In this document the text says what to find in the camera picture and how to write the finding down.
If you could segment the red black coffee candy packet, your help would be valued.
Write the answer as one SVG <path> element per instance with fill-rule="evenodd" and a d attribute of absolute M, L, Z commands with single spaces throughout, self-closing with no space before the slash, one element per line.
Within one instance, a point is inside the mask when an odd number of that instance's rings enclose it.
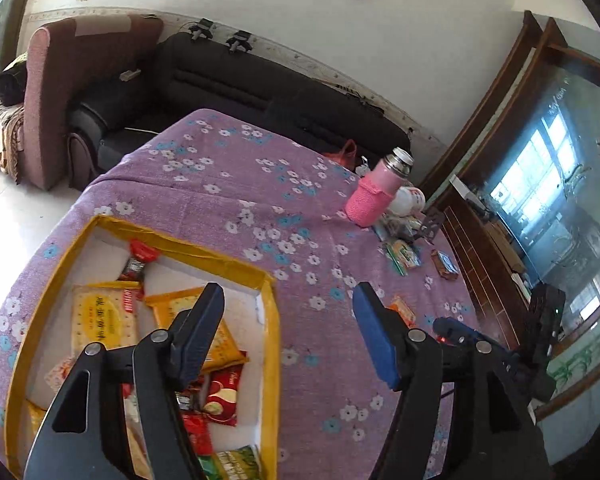
<path fill-rule="evenodd" d="M 158 249 L 141 240 L 130 241 L 130 255 L 121 271 L 118 280 L 141 283 L 144 280 L 146 266 L 155 262 L 160 256 Z"/>

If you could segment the pink thermos with knit sleeve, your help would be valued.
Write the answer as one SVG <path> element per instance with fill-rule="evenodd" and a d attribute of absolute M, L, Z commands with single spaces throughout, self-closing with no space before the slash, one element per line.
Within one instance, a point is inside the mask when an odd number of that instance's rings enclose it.
<path fill-rule="evenodd" d="M 394 148 L 358 180 L 358 187 L 344 205 L 348 218 L 361 228 L 372 226 L 386 211 L 396 193 L 407 185 L 414 164 L 404 148 Z"/>

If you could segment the black leather sofa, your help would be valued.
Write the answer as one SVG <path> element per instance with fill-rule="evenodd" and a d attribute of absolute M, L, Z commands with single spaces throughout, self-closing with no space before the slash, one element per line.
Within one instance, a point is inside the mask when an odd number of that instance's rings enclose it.
<path fill-rule="evenodd" d="M 353 141 L 356 156 L 372 164 L 393 148 L 411 147 L 405 130 L 351 91 L 178 32 L 158 44 L 134 72 L 94 82 L 72 99 L 67 114 L 70 183 L 84 190 L 124 155 L 200 108 L 319 153 L 337 153 Z"/>

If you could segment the green pea snack packet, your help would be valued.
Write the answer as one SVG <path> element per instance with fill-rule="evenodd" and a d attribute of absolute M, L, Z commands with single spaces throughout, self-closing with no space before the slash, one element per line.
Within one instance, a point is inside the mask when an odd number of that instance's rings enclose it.
<path fill-rule="evenodd" d="M 261 480 L 264 478 L 258 450 L 246 445 L 234 450 L 198 457 L 208 480 Z"/>

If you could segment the white plastic cup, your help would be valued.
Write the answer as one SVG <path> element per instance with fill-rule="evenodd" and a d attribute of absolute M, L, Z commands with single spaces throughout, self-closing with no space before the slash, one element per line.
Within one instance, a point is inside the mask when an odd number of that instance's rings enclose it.
<path fill-rule="evenodd" d="M 408 217 L 421 212 L 426 205 L 426 196 L 414 186 L 401 186 L 388 206 L 390 214 L 397 217 Z"/>

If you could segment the dark red cookie packet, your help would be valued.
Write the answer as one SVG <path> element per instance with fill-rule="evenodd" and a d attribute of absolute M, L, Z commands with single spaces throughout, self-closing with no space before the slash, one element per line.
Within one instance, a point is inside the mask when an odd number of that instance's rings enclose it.
<path fill-rule="evenodd" d="M 215 370 L 210 374 L 210 384 L 202 404 L 202 411 L 210 422 L 235 427 L 237 425 L 237 401 L 244 364 Z"/>

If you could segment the orange cracker packet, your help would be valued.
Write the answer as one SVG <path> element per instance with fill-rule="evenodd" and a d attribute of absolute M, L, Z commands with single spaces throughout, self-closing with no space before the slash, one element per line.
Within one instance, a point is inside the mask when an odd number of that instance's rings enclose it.
<path fill-rule="evenodd" d="M 399 295 L 391 299 L 388 309 L 400 315 L 400 318 L 402 318 L 408 328 L 416 327 L 416 314 Z"/>

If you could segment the yellow chips packet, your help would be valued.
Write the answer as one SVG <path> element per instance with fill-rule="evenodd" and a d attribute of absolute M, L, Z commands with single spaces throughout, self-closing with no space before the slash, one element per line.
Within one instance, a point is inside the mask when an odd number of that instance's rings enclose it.
<path fill-rule="evenodd" d="M 45 408 L 41 408 L 38 404 L 26 400 L 26 403 L 24 404 L 23 430 L 21 434 L 21 449 L 24 454 L 29 454 L 32 444 L 38 435 L 38 430 L 40 430 L 42 426 L 45 415 Z"/>

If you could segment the round biscuit green packet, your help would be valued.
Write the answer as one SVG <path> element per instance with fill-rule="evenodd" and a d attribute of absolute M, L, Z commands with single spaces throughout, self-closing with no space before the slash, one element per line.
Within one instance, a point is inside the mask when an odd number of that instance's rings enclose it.
<path fill-rule="evenodd" d="M 422 266 L 417 250 L 404 240 L 388 240 L 384 244 L 385 254 L 401 276 L 407 276 L 411 270 Z"/>

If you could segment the salted egg cracker packet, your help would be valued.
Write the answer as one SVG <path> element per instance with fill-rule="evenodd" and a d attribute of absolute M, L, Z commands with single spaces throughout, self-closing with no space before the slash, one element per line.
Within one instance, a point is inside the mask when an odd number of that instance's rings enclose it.
<path fill-rule="evenodd" d="M 75 356 L 91 342 L 108 350 L 138 343 L 139 282 L 114 281 L 72 288 L 71 348 Z"/>

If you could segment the clear cracker packet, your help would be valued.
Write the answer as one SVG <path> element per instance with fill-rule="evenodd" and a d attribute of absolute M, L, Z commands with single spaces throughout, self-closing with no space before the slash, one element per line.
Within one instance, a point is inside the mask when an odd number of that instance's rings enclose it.
<path fill-rule="evenodd" d="M 151 479 L 152 473 L 149 468 L 147 453 L 144 445 L 142 428 L 140 428 L 140 414 L 138 414 L 137 400 L 134 392 L 123 399 L 126 434 L 129 439 L 129 447 L 134 472 L 143 479 Z"/>

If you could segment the wooden glass cabinet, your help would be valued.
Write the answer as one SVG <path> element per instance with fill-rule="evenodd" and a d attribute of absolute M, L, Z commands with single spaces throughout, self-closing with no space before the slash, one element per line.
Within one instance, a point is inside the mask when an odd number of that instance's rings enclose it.
<path fill-rule="evenodd" d="M 509 346 L 536 285 L 565 303 L 546 419 L 600 380 L 600 60 L 530 12 L 456 140 L 422 181 L 445 215 L 481 326 Z"/>

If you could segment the patterned sofa throw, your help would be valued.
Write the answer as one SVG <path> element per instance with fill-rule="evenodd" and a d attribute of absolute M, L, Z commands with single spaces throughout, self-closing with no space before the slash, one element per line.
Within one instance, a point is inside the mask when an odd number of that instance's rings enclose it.
<path fill-rule="evenodd" d="M 9 176 L 15 184 L 20 182 L 23 112 L 22 103 L 5 106 L 0 101 L 0 171 Z"/>

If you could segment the purple floral tablecloth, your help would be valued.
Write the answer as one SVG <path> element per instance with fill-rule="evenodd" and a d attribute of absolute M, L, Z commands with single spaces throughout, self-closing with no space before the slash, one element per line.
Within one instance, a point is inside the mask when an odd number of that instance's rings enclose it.
<path fill-rule="evenodd" d="M 197 110 L 95 180 L 38 248 L 0 311 L 0 449 L 7 388 L 38 297 L 74 238 L 111 216 L 248 261 L 275 278 L 282 331 L 278 474 L 365 479 L 396 395 L 370 362 L 351 307 L 354 286 L 404 301 L 417 325 L 475 325 L 462 281 L 440 278 L 431 246 L 400 274 L 378 237 L 344 213 L 358 179 L 283 136 Z"/>

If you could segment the brown chocolate wrapper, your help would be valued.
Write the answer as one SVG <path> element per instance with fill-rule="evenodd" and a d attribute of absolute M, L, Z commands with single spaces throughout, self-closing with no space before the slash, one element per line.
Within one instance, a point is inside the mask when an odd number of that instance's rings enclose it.
<path fill-rule="evenodd" d="M 454 263 L 453 259 L 450 258 L 444 252 L 434 249 L 431 252 L 431 260 L 434 263 L 434 267 L 438 271 L 440 278 L 447 281 L 456 281 L 460 276 L 460 270 Z"/>

